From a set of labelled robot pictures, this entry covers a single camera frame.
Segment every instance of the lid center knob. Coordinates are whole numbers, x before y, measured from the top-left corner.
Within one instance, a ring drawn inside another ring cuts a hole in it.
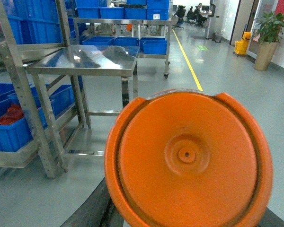
[[[178,152],[178,157],[184,163],[191,163],[195,160],[195,151],[189,147],[182,148]]]

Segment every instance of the green leaves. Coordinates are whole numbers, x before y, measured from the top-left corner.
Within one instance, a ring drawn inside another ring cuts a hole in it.
[[[262,17],[256,18],[260,28],[253,37],[260,35],[259,42],[280,42],[284,29],[284,14],[274,12],[264,13]]]

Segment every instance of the glass door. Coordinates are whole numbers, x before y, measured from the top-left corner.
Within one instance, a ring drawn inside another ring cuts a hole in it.
[[[276,6],[278,4],[278,0],[260,0],[257,11],[256,11],[256,16],[255,18],[263,16],[263,13],[270,13],[271,11],[275,11]],[[251,35],[256,32],[256,30],[259,28],[259,24],[254,20],[252,29],[251,29]],[[258,38],[259,37],[253,37],[248,45],[247,49],[247,54],[253,58],[257,57],[257,51],[259,48],[259,43],[258,43]]]

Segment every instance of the orange lid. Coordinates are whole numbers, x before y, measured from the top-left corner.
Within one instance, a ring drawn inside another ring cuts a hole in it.
[[[254,227],[272,172],[263,132],[225,93],[137,98],[106,144],[106,183],[133,227]]]

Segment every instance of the blue plastic bin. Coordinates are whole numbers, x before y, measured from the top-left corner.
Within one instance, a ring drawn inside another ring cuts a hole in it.
[[[76,38],[74,19],[69,17],[68,18],[68,24],[70,26],[71,37]],[[85,23],[79,23],[78,28],[79,28],[79,35],[82,35],[82,33],[86,30],[86,24]]]
[[[145,54],[166,54],[167,41],[166,40],[145,41],[143,44],[143,51]]]
[[[138,46],[139,39],[135,37],[118,37],[114,40],[115,46]]]
[[[169,10],[168,9],[147,9],[147,19],[153,20],[154,14],[160,14],[159,20],[168,20],[169,19]]]
[[[90,8],[90,7],[106,7],[106,0],[77,0],[77,7]]]
[[[148,40],[153,40],[153,41],[162,41],[162,40],[165,40],[165,38],[156,38],[156,37],[142,37],[140,39],[140,50],[143,51],[144,48],[143,48],[143,44],[145,41],[148,41]]]
[[[111,46],[114,45],[114,38],[109,36],[96,36],[82,42],[83,45]]]
[[[98,7],[82,8],[78,7],[78,14],[80,18],[100,18],[100,10]]]
[[[146,0],[127,0],[126,3],[129,5],[147,5]]]
[[[37,108],[41,106],[38,93],[35,87],[31,88]],[[20,104],[16,93],[8,96],[13,103]],[[74,103],[74,94],[71,85],[62,85],[51,96],[50,100],[53,100],[52,107],[55,116],[63,112],[67,107]]]
[[[23,44],[23,37],[22,37],[22,31],[21,31],[21,21],[23,20],[15,16],[8,16],[8,18],[9,18],[9,24],[10,24],[11,30],[13,31],[16,43]]]
[[[0,83],[0,102],[8,99],[8,95],[15,92],[13,84]]]
[[[100,16],[102,19],[124,19],[124,8],[100,7]]]
[[[76,1],[73,0],[73,3],[71,2],[71,0],[65,0],[65,7],[66,9],[72,9],[72,7],[76,7]]]
[[[125,8],[125,19],[145,20],[146,9]]]
[[[24,2],[26,8],[22,9],[23,18],[43,19],[58,22],[55,0],[24,0]]]
[[[26,7],[25,1],[23,0],[2,0],[4,9],[7,15],[12,15],[16,17],[26,17]]]
[[[148,9],[169,9],[169,0],[147,0]]]
[[[40,19],[27,19],[22,26],[25,44],[61,43],[59,23]]]
[[[0,117],[3,116],[13,102],[6,99],[0,102]],[[47,127],[42,108],[38,109],[44,128]],[[22,118],[12,125],[0,125],[0,151],[16,152],[32,139],[26,118]]]

